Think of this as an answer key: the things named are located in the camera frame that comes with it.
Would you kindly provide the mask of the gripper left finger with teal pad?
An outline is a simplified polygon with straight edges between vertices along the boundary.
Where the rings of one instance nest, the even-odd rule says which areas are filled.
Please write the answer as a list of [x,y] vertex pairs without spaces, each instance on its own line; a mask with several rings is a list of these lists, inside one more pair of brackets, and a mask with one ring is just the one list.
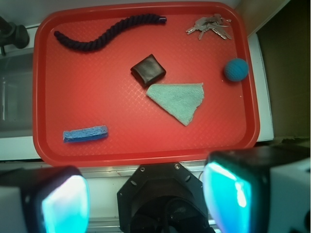
[[74,166],[0,172],[2,233],[85,233],[89,187]]

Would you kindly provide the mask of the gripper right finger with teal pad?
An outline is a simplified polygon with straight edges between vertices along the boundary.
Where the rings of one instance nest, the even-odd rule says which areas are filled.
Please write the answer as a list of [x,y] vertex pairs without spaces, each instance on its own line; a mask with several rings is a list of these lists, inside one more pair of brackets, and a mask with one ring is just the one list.
[[311,151],[261,146],[212,152],[204,167],[203,192],[223,233],[308,233]]

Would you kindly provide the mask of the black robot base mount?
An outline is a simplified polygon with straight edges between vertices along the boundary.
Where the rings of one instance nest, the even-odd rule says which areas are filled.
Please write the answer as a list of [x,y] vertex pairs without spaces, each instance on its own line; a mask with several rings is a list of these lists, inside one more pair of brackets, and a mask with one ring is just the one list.
[[203,183],[180,163],[141,165],[117,192],[124,233],[213,233]]

